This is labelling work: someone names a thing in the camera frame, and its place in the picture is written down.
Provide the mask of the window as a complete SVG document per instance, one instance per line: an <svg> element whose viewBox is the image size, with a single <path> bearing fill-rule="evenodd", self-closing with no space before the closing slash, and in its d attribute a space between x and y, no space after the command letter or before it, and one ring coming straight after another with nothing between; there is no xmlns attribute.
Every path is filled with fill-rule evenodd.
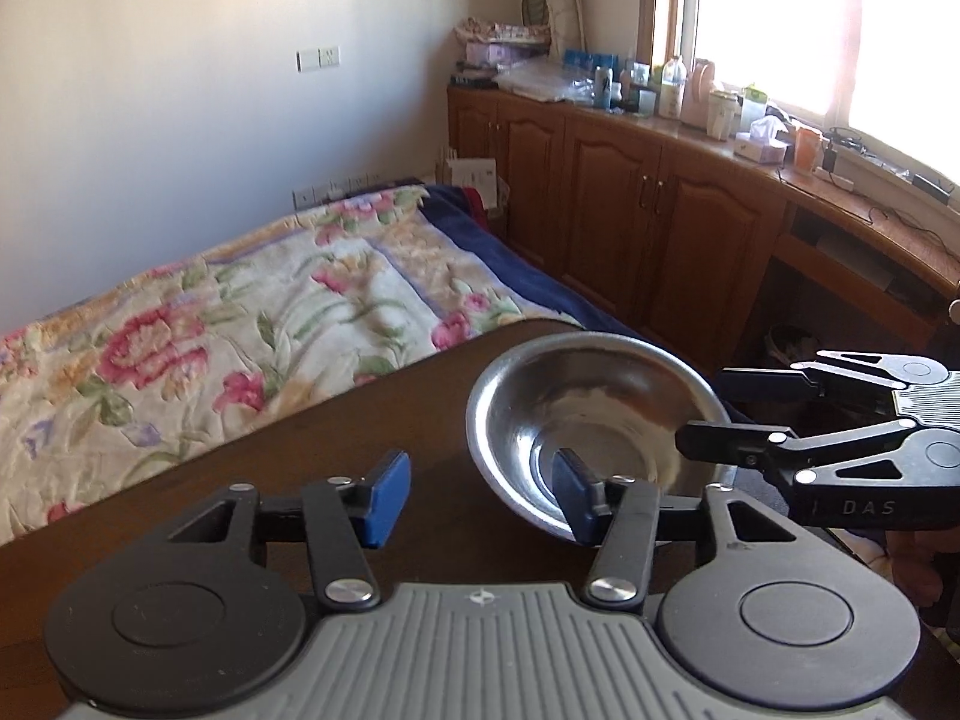
<svg viewBox="0 0 960 720"><path fill-rule="evenodd" d="M958 0L652 0L652 57L958 179Z"/></svg>

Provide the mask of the small stainless steel bowl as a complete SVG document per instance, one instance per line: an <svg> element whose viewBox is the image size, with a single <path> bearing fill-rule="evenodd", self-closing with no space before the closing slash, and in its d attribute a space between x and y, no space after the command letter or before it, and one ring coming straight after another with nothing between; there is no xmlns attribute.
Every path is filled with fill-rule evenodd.
<svg viewBox="0 0 960 720"><path fill-rule="evenodd" d="M623 335L565 332L524 341L487 366L467 400L466 438L494 494L569 541L551 481L558 450L573 450L601 478L644 479L672 496L734 483L734 466L677 450L675 433L690 421L731 418L686 362Z"/></svg>

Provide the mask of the dark blue red blanket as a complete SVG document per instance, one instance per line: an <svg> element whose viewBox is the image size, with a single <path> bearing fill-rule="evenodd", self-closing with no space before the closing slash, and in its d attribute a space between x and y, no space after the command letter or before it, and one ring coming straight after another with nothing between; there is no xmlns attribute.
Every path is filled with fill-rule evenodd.
<svg viewBox="0 0 960 720"><path fill-rule="evenodd" d="M530 265L496 239L475 219L475 203L465 188L428 184L425 190L427 196L421 205L425 218L459 249L475 255L506 288L544 309L570 316L586 330L641 338L635 330Z"/></svg>

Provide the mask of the clear plastic bag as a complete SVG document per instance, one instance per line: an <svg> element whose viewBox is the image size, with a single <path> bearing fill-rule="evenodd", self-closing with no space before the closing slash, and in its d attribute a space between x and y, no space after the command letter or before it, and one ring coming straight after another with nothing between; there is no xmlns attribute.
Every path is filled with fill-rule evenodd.
<svg viewBox="0 0 960 720"><path fill-rule="evenodd" d="M592 101L594 94L594 82L584 71L557 64L547 57L524 60L503 68L493 81L500 91L539 103L585 106Z"/></svg>

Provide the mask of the pink floral folded cloth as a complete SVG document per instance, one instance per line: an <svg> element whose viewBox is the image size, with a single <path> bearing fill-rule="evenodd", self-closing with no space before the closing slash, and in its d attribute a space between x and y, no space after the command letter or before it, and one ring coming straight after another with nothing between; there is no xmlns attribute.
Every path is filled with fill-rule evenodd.
<svg viewBox="0 0 960 720"><path fill-rule="evenodd" d="M480 20L467 16L454 27L460 44L503 44L503 46L550 46L551 32L547 25L512 25L500 21Z"/></svg>

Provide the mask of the pink bottle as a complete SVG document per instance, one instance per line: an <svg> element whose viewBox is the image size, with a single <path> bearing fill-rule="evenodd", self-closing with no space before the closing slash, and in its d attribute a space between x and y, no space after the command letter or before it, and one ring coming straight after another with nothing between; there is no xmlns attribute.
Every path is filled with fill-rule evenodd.
<svg viewBox="0 0 960 720"><path fill-rule="evenodd" d="M695 59L686 74L680 121L704 130L708 124L709 93L715 84L716 66L711 60Z"/></svg>

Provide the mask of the white wall switch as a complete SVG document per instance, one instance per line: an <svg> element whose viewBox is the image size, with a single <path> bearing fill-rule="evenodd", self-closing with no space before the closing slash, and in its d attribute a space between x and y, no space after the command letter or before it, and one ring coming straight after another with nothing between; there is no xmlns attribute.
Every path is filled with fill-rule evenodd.
<svg viewBox="0 0 960 720"><path fill-rule="evenodd" d="M340 65L340 47L321 47L320 49L302 49L296 53L296 68L299 73L325 70Z"/></svg>

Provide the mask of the floral bed quilt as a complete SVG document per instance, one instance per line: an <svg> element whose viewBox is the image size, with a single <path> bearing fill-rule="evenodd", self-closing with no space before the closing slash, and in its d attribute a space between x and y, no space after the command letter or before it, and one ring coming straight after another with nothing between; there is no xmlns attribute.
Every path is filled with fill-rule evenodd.
<svg viewBox="0 0 960 720"><path fill-rule="evenodd" d="M532 319L405 185L286 216L2 341L2 535Z"/></svg>

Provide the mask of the white jar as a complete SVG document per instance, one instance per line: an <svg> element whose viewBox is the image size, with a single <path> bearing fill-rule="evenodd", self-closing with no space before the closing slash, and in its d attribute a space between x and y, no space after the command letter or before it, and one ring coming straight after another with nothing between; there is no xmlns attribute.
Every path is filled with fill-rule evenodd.
<svg viewBox="0 0 960 720"><path fill-rule="evenodd" d="M739 122L739 96L726 89L713 89L708 96L706 135L718 142L726 142L737 132Z"/></svg>

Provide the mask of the white lotion bottle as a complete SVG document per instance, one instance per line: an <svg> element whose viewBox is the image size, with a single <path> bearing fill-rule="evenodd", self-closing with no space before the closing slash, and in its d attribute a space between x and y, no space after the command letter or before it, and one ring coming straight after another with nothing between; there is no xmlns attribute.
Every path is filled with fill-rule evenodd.
<svg viewBox="0 0 960 720"><path fill-rule="evenodd" d="M680 117L685 83L686 66L680 55L674 55L662 67L658 114L663 119L676 121Z"/></svg>

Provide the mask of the tissue box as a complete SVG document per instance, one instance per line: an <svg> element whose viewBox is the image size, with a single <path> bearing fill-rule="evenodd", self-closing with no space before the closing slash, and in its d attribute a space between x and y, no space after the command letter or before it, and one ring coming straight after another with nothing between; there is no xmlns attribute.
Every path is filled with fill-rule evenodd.
<svg viewBox="0 0 960 720"><path fill-rule="evenodd" d="M734 154L757 164L784 163L791 144L786 140L789 130L776 115L763 115L755 119L745 132L739 132L734 140Z"/></svg>

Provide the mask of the white paper bag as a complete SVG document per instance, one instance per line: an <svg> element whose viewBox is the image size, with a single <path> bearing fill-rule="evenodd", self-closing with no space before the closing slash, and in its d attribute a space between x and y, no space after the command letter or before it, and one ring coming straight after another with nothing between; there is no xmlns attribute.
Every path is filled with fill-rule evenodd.
<svg viewBox="0 0 960 720"><path fill-rule="evenodd" d="M449 158L446 169L451 184L473 188L480 195L483 210L494 210L498 206L500 190L493 158Z"/></svg>

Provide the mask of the wooden cabinet row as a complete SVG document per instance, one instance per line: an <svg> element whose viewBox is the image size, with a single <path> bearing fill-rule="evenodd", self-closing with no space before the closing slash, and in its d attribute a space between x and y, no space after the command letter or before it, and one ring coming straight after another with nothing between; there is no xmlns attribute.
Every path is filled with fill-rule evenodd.
<svg viewBox="0 0 960 720"><path fill-rule="evenodd" d="M703 371L779 322L957 361L957 255L878 203L674 122L491 89L449 89L448 133L498 167L516 254Z"/></svg>

